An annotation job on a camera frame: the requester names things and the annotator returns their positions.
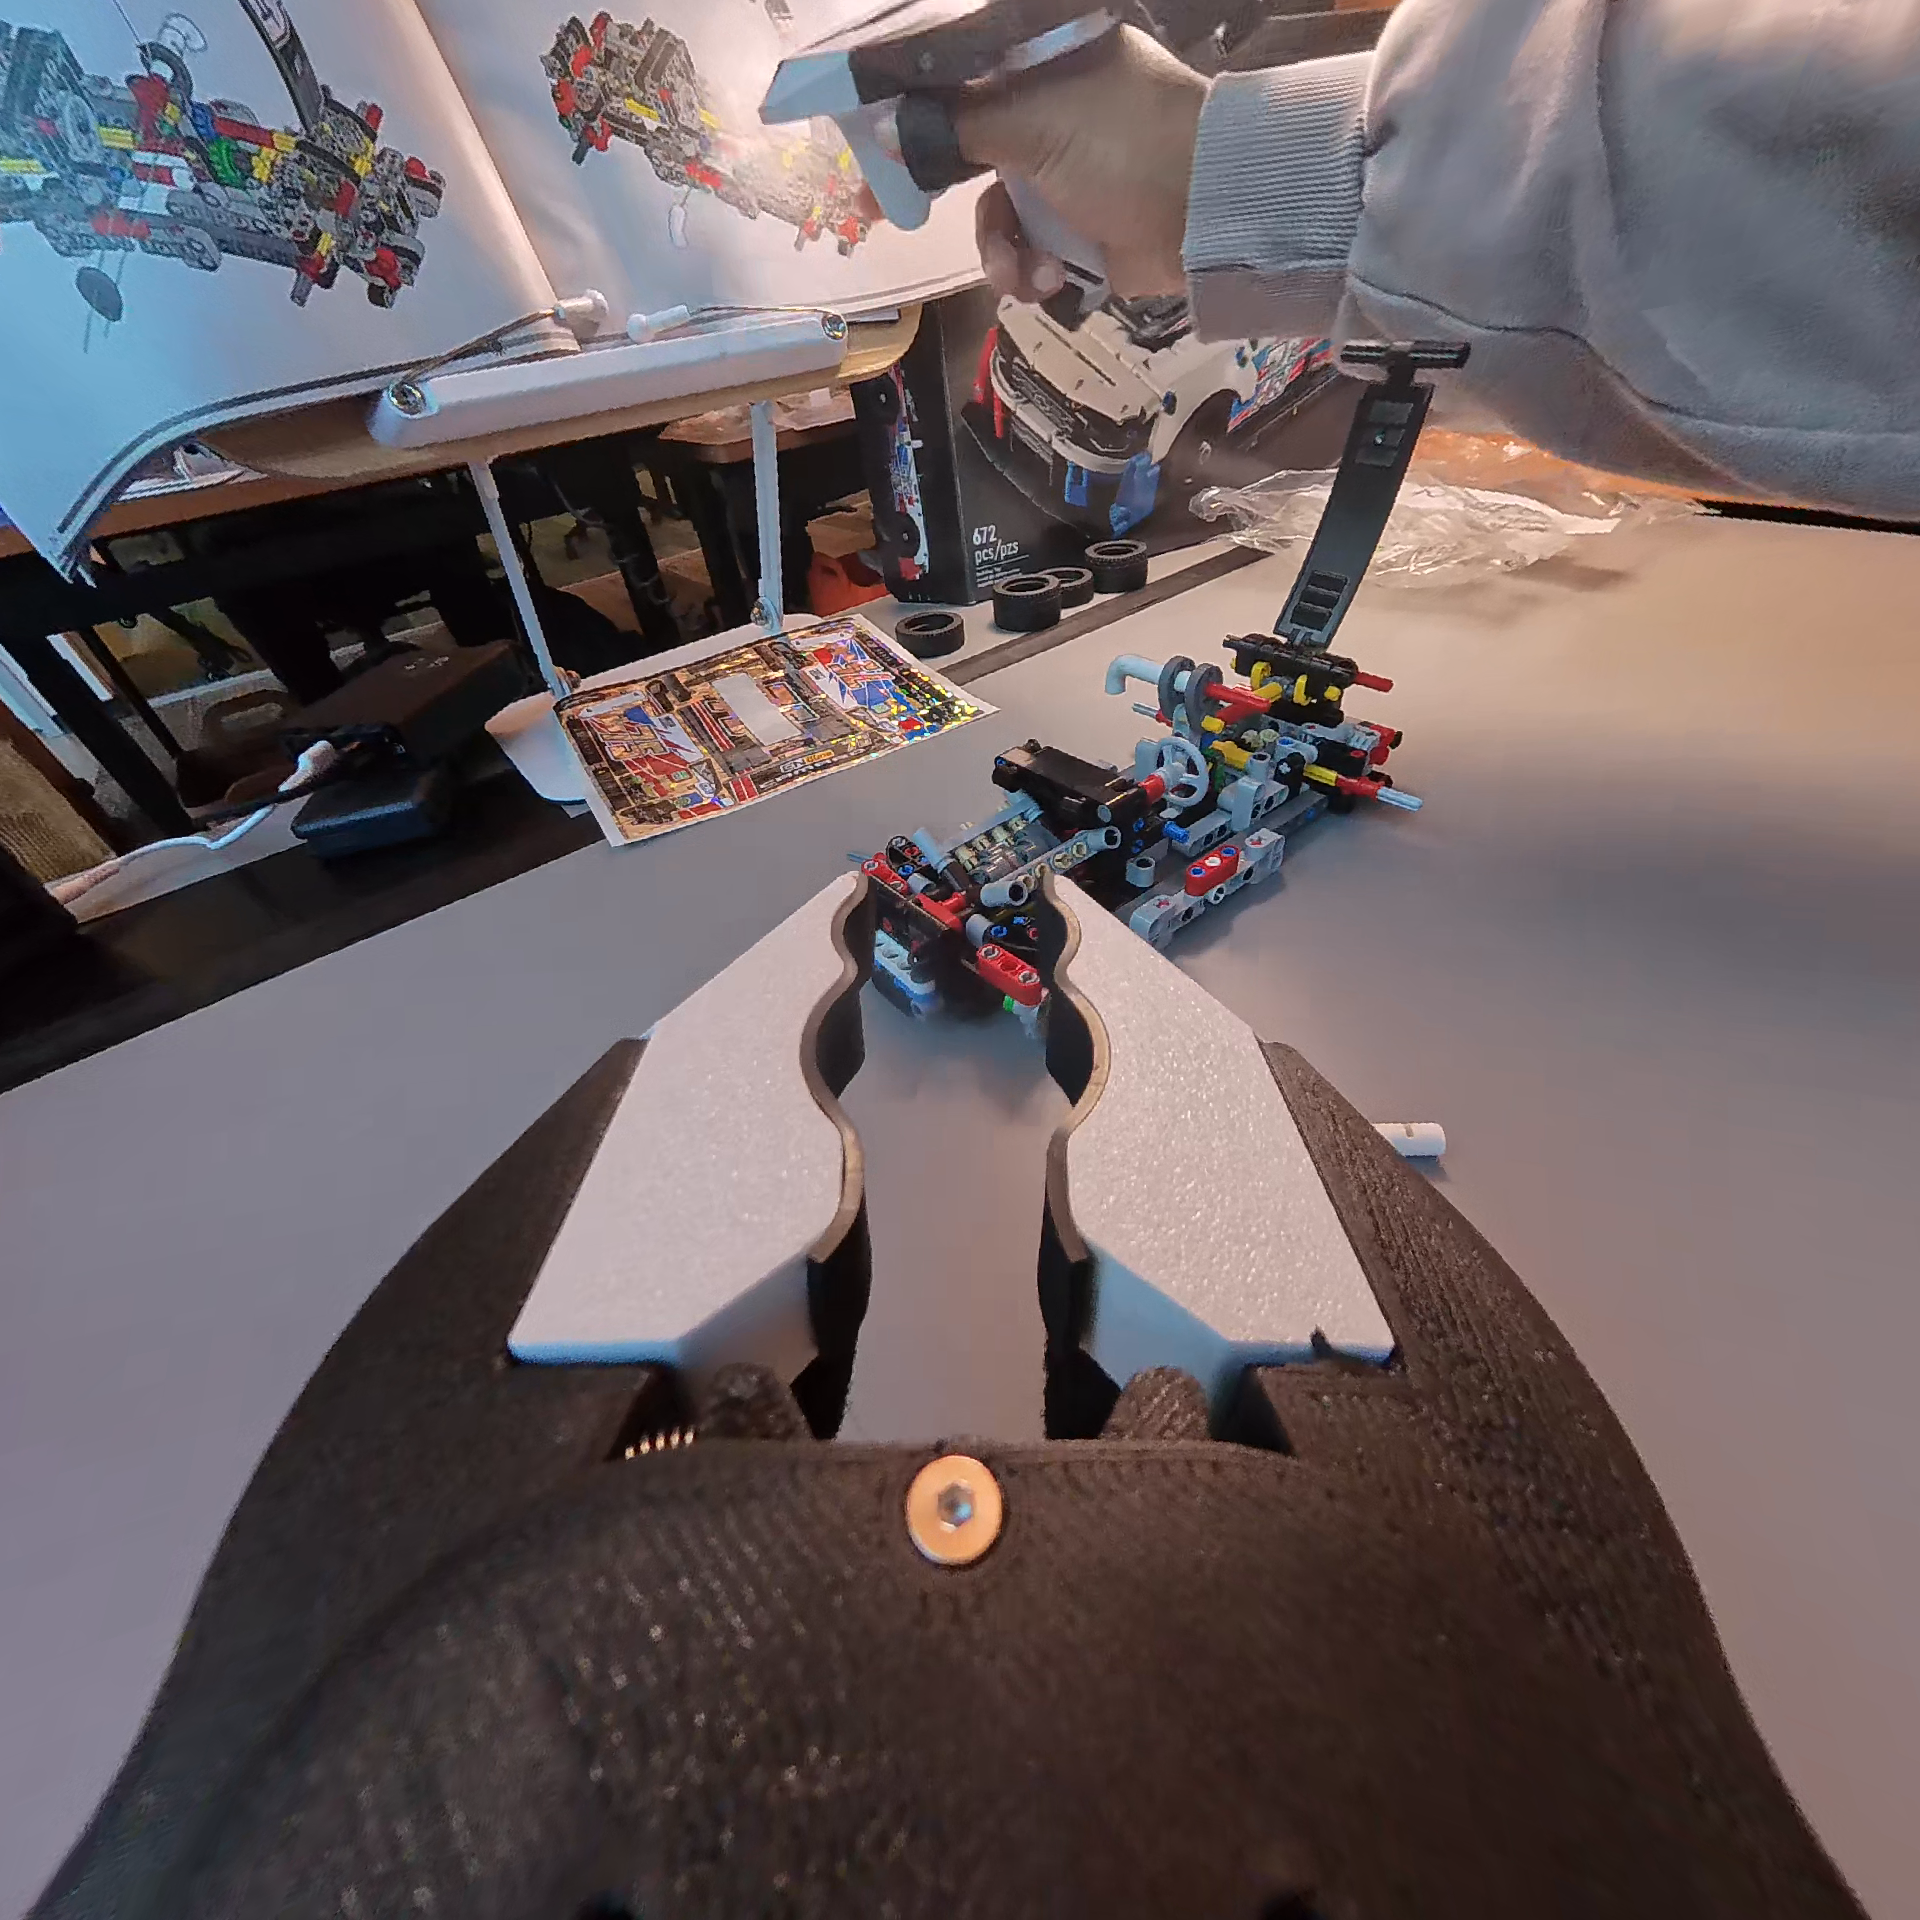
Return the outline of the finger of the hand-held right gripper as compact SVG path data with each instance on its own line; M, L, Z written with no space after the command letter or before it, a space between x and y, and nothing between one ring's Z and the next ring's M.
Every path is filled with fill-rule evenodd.
M761 99L765 127L831 120L880 216L921 228L930 204L980 173L954 123L960 92L995 69L988 4L907 3L787 56Z

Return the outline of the lego instruction booklet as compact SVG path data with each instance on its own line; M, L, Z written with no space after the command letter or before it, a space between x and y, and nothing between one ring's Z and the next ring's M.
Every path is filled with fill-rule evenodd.
M495 337L675 305L861 320L977 277L967 188L868 219L783 57L857 4L4 4L4 516L48 562L144 463Z

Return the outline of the black power adapter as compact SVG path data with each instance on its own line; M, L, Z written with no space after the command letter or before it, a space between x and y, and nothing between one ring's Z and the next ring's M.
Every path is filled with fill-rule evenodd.
M319 785L293 818L293 837L319 860L423 844L449 828L456 788L445 764L384 759Z
M449 655L402 651L311 709L335 745L370 745L433 769L453 759L487 720L521 696L521 660L505 640Z

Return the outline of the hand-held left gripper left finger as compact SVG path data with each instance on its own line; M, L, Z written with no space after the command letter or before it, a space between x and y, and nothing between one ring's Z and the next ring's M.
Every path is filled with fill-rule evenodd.
M521 1363L730 1364L794 1385L864 1314L864 1167L842 1112L864 1059L874 897L847 873L640 1041L509 1331Z

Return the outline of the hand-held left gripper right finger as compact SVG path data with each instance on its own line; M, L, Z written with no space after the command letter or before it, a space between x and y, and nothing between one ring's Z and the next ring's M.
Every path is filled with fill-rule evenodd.
M1043 882L1060 932L1045 1060L1048 1397L1178 1369L1231 1404L1256 1364L1394 1353L1307 1138L1249 1023L1093 904Z

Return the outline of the person's right forearm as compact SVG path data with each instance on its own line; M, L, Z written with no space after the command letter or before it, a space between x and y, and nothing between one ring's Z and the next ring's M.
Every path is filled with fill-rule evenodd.
M1914 521L1916 139L1916 4L1402 4L1211 83L1191 319L1467 343L1552 456Z

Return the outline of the clear plastic bag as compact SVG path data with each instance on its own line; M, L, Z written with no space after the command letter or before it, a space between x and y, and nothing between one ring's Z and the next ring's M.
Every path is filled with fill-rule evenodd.
M1277 471L1251 488L1205 488L1193 497L1191 513L1257 552L1303 554L1332 480L1330 469L1319 469ZM1516 571L1583 539L1699 515L1703 507L1692 498L1619 485L1573 464L1416 467L1388 515L1371 571Z

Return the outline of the black lego set box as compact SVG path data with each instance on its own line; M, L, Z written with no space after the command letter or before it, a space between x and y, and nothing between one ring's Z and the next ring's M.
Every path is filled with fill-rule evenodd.
M1325 340L1202 340L1184 297L1108 300L1074 328L980 287L853 386L880 571L904 602L1210 535L1191 503L1338 464L1361 381Z

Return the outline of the white wooden book stand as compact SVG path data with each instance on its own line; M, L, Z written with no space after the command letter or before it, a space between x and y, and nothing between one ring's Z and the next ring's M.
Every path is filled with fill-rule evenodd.
M889 368L914 340L920 303L880 307L695 307L684 328L668 311L640 319L640 337L605 337L573 353L481 355L387 368L288 391L221 400L165 418L115 452L72 515L82 539L116 503L133 467L181 441L236 434L234 464L311 485L351 485L467 469L520 624L546 692L570 685L552 657L517 559L495 464L538 448L633 432L685 415L851 381Z

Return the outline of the multicoloured lego car chassis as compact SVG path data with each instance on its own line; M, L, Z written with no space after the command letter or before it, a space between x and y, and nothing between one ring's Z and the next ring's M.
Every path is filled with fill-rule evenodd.
M1330 811L1417 811L1388 759L1394 727L1346 711L1391 690L1291 633L1232 636L1232 674L1117 657L1106 690L1149 685L1155 724L1130 769L1036 739L995 759L1005 805L960 834L901 834L864 861L875 899L871 978L911 1018L1012 1012L1050 997L1040 882L1073 880L1157 949L1239 890L1281 873L1288 834Z

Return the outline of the holographic sticker sheet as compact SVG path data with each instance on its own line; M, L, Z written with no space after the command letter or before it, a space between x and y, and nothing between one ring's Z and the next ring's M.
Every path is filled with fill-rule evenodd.
M992 713L864 615L732 640L559 704L612 845L715 818Z

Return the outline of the person's right hand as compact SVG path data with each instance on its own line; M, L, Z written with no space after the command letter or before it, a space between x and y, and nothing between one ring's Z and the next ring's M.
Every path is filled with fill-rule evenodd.
M1179 297L1199 127L1210 83L1139 29L965 97L960 153L1027 181L1088 241L1117 297Z

